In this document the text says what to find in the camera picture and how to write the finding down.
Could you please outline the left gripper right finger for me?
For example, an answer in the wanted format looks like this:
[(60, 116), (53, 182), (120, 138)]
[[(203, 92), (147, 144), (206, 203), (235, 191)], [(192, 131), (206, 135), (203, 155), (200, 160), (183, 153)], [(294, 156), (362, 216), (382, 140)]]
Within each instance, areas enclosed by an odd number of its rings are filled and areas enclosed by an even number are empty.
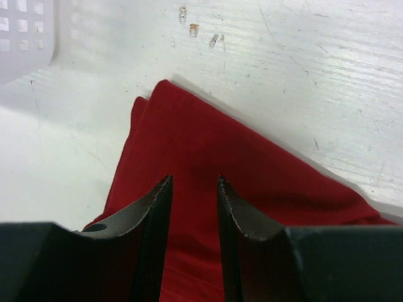
[(401, 301), (399, 226), (285, 226), (217, 185), (226, 301)]

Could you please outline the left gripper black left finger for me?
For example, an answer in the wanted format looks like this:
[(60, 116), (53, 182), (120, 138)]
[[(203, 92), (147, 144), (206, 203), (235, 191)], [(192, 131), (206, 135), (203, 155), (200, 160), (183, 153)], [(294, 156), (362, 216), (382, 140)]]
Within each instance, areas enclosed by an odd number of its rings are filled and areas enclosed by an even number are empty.
[(1, 224), (2, 301), (158, 301), (173, 178), (71, 232), (52, 222)]

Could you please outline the red t shirt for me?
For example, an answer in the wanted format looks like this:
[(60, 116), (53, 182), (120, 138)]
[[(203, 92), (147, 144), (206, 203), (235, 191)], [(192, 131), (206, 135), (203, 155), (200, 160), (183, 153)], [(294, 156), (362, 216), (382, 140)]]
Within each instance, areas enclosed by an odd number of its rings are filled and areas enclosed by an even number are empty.
[(102, 217), (174, 181), (161, 301), (223, 301), (217, 180), (284, 225), (388, 225), (351, 188), (163, 80), (137, 98)]

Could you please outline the white plastic mesh basket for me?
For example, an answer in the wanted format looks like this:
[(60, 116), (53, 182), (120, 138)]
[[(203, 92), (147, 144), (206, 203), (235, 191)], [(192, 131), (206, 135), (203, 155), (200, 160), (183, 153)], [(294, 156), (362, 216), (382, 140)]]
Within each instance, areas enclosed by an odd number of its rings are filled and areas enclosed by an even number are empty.
[(58, 1), (1, 1), (1, 84), (51, 62), (55, 52)]

